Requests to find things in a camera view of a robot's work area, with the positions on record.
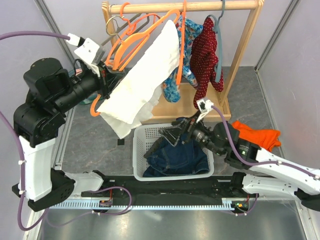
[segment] gray wall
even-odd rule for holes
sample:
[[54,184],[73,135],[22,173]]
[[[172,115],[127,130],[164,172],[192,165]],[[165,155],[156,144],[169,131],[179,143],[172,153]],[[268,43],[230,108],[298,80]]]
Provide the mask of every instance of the gray wall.
[[[194,0],[193,2],[211,2],[212,0]],[[92,38],[97,43],[103,42],[108,36],[106,34],[106,23],[102,14],[102,0],[45,0],[59,29],[62,33],[74,33],[84,38]],[[123,4],[127,0],[110,0],[110,4]],[[131,0],[131,4],[142,3],[170,3],[183,2],[182,0]],[[290,0],[266,0],[257,21],[252,38],[247,47],[241,62],[242,66],[254,66],[265,49],[272,33],[280,21]],[[220,15],[220,11],[215,12],[187,12],[186,17],[198,24],[203,24],[208,14]],[[231,66],[232,59],[236,52],[238,42],[244,29],[249,11],[226,11],[221,19],[220,28],[223,40],[223,66]],[[159,35],[162,27],[156,28],[146,43],[150,46],[156,36]],[[141,58],[143,51],[130,62],[133,67]]]
[[[284,156],[320,168],[320,2],[300,1],[260,70]],[[312,212],[320,233],[320,213]]]
[[[36,4],[32,0],[2,0],[0,3],[0,35],[21,30],[50,31]],[[26,98],[27,85],[23,74],[31,64],[41,58],[53,57],[70,69],[67,58],[54,38],[22,36],[0,42],[0,110],[13,123],[13,113]],[[19,199],[11,192],[18,183],[20,171],[18,152],[8,130],[0,122],[0,235],[2,239],[22,239],[17,224]],[[25,225],[30,210],[26,207]]]

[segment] jeans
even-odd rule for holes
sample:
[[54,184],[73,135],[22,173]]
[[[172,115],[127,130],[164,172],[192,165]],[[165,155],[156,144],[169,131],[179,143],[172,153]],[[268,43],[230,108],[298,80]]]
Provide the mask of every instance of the jeans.
[[164,137],[159,138],[144,155],[149,167],[143,177],[164,177],[205,174],[209,172],[207,155],[194,140],[173,147]]

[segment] colorful patterned cloth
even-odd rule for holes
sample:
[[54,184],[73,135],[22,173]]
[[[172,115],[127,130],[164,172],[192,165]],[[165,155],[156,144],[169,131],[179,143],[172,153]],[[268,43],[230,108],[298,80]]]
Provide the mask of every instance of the colorful patterned cloth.
[[[181,34],[182,16],[180,16],[176,26],[179,37],[179,45],[181,48],[182,34]],[[190,59],[192,44],[194,39],[202,32],[203,26],[193,22],[190,19],[185,19],[185,31],[184,31],[184,56],[183,56],[183,67],[182,77],[184,77],[194,88],[198,86],[197,80],[194,74],[190,70]],[[178,67],[173,70],[171,75],[162,84],[163,95],[165,99],[170,103],[176,103],[180,99],[179,86],[176,84],[178,74]]]

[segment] orange hanger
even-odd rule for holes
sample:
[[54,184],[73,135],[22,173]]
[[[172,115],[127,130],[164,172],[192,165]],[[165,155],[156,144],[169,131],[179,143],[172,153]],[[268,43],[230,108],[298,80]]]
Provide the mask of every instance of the orange hanger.
[[186,12],[187,12],[187,0],[183,0],[183,12],[182,12],[182,23],[181,23],[181,52],[179,60],[179,68],[176,75],[175,83],[177,86],[181,83],[182,77],[182,67],[184,65],[184,55],[185,55],[185,28],[186,28]]
[[176,23],[179,19],[180,12],[178,9],[172,9],[168,11],[166,15],[161,17],[158,21],[156,21],[144,32],[137,32],[133,35],[130,35],[127,39],[125,39],[115,53],[112,69],[117,70],[120,66],[121,57],[123,56],[125,51],[128,49],[128,47],[131,44],[133,44],[135,41],[142,39],[142,41],[139,43],[137,48],[134,51],[132,51],[133,53],[130,55],[128,60],[126,60],[125,63],[119,68],[119,71],[122,71],[127,66],[127,64],[132,60],[132,58],[137,54],[137,52],[142,48],[142,46],[146,43],[146,41],[149,39],[150,33],[172,14],[176,14],[176,18],[174,19],[174,23]]
[[[110,50],[110,52],[109,52],[109,54],[108,54],[108,56],[107,56],[107,58],[106,58],[106,61],[105,61],[105,64],[106,64],[107,66],[110,65],[110,58],[111,58],[111,56],[113,55],[113,52],[115,51],[115,48],[117,47],[117,45],[118,45],[120,42],[122,42],[122,43],[124,42],[122,39],[124,38],[125,35],[131,35],[131,34],[136,30],[137,24],[138,24],[141,20],[143,20],[144,18],[147,18],[147,17],[149,17],[149,16],[153,16],[153,23],[155,23],[155,22],[156,22],[156,17],[158,17],[158,18],[160,19],[160,16],[158,16],[157,14],[155,14],[155,13],[148,13],[148,14],[140,17],[139,19],[137,19],[135,22],[133,22],[133,23],[131,24],[131,23],[129,23],[130,21],[129,21],[128,19],[126,19],[126,18],[123,17],[123,13],[122,13],[124,6],[126,6],[126,5],[128,5],[128,4],[129,4],[129,3],[126,2],[126,3],[124,3],[124,4],[121,6],[120,16],[121,16],[121,18],[122,18],[124,21],[128,21],[129,27],[124,30],[124,32],[122,33],[121,37],[120,37],[119,39],[117,39],[117,41],[115,42],[115,44],[112,46],[112,48],[111,48],[111,50]],[[119,65],[121,65],[121,64],[130,56],[130,54],[131,54],[132,52],[134,52],[134,51],[139,47],[140,44],[142,44],[143,40],[144,40],[144,39],[142,39],[142,40],[131,50],[131,52],[129,52],[129,54],[124,57],[124,59],[119,63]]]
[[[119,71],[122,71],[127,64],[132,60],[132,58],[137,54],[137,52],[142,48],[142,46],[146,43],[146,41],[149,39],[150,34],[156,29],[157,26],[159,26],[161,23],[163,23],[170,15],[172,14],[176,14],[176,18],[174,19],[174,23],[177,23],[179,16],[180,16],[180,11],[178,9],[172,9],[170,11],[167,12],[166,15],[164,15],[163,17],[159,17],[157,14],[155,13],[149,13],[146,14],[142,17],[140,17],[138,20],[136,20],[134,23],[131,23],[129,19],[124,18],[123,16],[123,9],[126,5],[130,4],[129,2],[125,2],[120,9],[120,16],[122,18],[122,20],[127,21],[128,22],[128,28],[122,33],[121,38],[119,37],[117,39],[117,41],[115,42],[115,44],[112,46],[105,64],[107,66],[110,66],[110,58],[115,50],[115,48],[117,47],[117,45],[121,42],[120,47],[118,48],[118,50],[115,53],[114,56],[114,60],[113,60],[113,70],[117,70],[117,68],[123,64],[123,62],[128,58],[128,60],[119,68]],[[179,68],[178,68],[178,73],[177,73],[177,78],[176,78],[176,83],[177,85],[180,84],[181,82],[181,77],[182,77],[182,67],[183,67],[183,59],[184,59],[184,48],[185,48],[185,18],[186,18],[186,8],[187,8],[187,0],[184,0],[183,2],[183,12],[182,12],[182,25],[181,25],[181,52],[180,52],[180,59],[179,59]],[[133,35],[131,35],[137,28],[137,23],[139,23],[141,20],[143,20],[144,18],[148,17],[148,16],[153,16],[153,25],[151,25],[146,31],[144,32],[137,32]],[[127,39],[122,40],[123,37],[125,35],[130,35]],[[125,51],[128,49],[128,47],[133,44],[135,41],[142,39],[130,52],[127,56],[125,56],[123,58],[123,60],[121,60],[121,57],[123,56],[123,54],[125,53]],[[100,94],[98,94],[98,96],[96,97],[96,99],[92,102],[91,107],[90,107],[90,114],[93,117],[97,117],[100,115],[100,112],[96,112],[95,108],[96,105],[99,101],[100,98]]]

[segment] white plastic basket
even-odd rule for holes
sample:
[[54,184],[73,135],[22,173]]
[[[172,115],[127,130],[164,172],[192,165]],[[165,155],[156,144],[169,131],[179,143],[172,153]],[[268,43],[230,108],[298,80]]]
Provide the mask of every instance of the white plastic basket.
[[158,132],[158,130],[169,126],[171,126],[170,123],[151,124],[139,126],[134,130],[132,152],[132,166],[134,177],[139,181],[168,181],[182,179],[200,179],[210,177],[215,171],[214,155],[212,151],[209,151],[206,148],[204,148],[203,151],[208,158],[208,173],[186,176],[143,177],[144,172],[149,167],[147,159],[144,158],[144,154],[149,150],[149,148],[154,144],[154,142],[161,137],[161,134]]

